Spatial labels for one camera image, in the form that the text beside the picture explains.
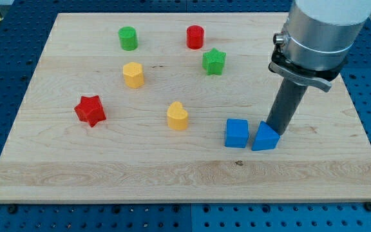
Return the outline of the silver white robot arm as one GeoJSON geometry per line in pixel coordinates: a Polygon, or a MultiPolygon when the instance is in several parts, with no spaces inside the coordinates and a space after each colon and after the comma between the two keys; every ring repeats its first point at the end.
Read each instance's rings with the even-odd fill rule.
{"type": "Polygon", "coordinates": [[[294,0],[269,70],[328,92],[370,14],[371,0],[294,0]]]}

